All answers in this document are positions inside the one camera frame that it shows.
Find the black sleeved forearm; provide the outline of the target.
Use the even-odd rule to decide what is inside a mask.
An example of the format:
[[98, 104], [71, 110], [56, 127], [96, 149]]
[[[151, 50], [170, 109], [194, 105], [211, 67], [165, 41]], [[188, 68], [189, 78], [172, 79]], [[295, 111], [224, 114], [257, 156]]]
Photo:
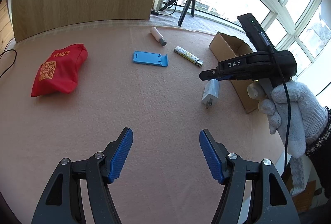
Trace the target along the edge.
[[330, 108], [326, 107], [328, 121], [321, 135], [311, 145], [306, 146], [305, 155], [310, 159], [325, 190], [330, 198]]

